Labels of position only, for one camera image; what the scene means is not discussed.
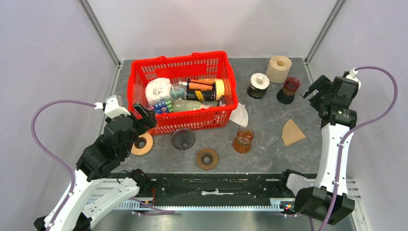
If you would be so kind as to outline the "dark glass coffee dripper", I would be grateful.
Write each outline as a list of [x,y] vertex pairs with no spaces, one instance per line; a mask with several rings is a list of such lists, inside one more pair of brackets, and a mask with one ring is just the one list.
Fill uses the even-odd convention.
[[171,144],[178,150],[191,148],[195,144],[195,141],[195,133],[188,128],[177,129],[171,137]]

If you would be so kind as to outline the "white paper coffee filter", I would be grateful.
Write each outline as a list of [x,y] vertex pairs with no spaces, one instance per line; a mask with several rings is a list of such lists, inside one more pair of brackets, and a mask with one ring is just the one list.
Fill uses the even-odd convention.
[[249,121],[248,112],[244,104],[238,103],[238,106],[230,114],[229,120],[240,125],[247,126]]

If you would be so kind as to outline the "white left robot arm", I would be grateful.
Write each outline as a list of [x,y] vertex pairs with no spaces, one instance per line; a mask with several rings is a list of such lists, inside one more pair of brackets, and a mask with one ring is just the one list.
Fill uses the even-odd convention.
[[84,149],[75,170],[68,170],[70,184],[55,208],[35,220],[38,231],[90,231],[122,202],[150,193],[148,177],[135,169],[114,189],[89,203],[98,186],[129,157],[137,139],[157,124],[154,111],[136,103],[134,109],[140,114],[137,118],[115,96],[92,107],[106,115],[104,132]]

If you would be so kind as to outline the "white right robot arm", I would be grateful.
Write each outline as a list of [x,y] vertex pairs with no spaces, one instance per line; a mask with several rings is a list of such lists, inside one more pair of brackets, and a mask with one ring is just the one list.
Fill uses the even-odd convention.
[[313,182],[299,172],[286,170],[278,183],[284,197],[295,196],[294,211],[319,220],[322,226],[335,225],[355,208],[355,201],[348,197],[346,167],[348,146],[357,124],[357,113],[349,106],[360,88],[360,81],[353,75],[329,80],[321,75],[302,94],[321,119],[322,153],[319,171]]

